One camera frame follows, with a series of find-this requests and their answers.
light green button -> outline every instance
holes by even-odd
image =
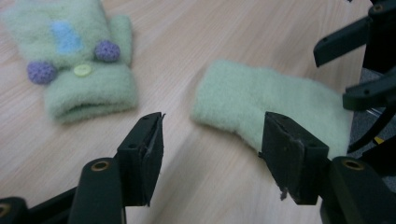
[[[89,75],[91,73],[91,71],[92,71],[92,68],[87,64],[80,64],[80,65],[76,66],[74,69],[74,73],[78,77],[85,77],[85,76]]]

mitten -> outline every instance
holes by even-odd
[[[28,62],[28,77],[46,86],[46,111],[56,121],[136,106],[128,17],[108,21],[99,0],[17,0],[2,19]]]
[[[191,118],[237,133],[261,151],[266,111],[294,119],[329,146],[330,159],[347,153],[352,117],[342,96],[314,80],[268,68],[214,62],[198,86]]]

wooden table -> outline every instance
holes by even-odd
[[[0,11],[12,4],[0,2]],[[109,16],[134,24],[137,109],[59,125],[43,90],[0,24],[0,198],[34,206],[73,188],[83,165],[112,157],[138,119],[166,113],[163,167],[151,207],[127,209],[128,223],[321,223],[319,205],[297,206],[238,136],[190,119],[208,65],[228,59],[311,77],[343,92],[358,82],[364,48],[315,67],[325,35],[367,15],[368,0],[105,0]]]

purple pom-pom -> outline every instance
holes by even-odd
[[[102,40],[96,45],[95,55],[103,62],[113,63],[120,57],[120,47],[108,40]]]
[[[27,65],[27,75],[35,84],[49,84],[56,77],[56,68],[51,63],[31,62]]]

fleece glove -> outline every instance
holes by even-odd
[[[198,87],[191,118],[237,133],[261,151],[266,111],[294,119],[329,146],[329,159],[346,155],[352,116],[343,108],[341,94],[268,68],[214,62]]]
[[[1,16],[28,62],[28,77],[46,86],[45,107],[54,120],[136,106],[128,17],[107,20],[99,0],[17,0]]]

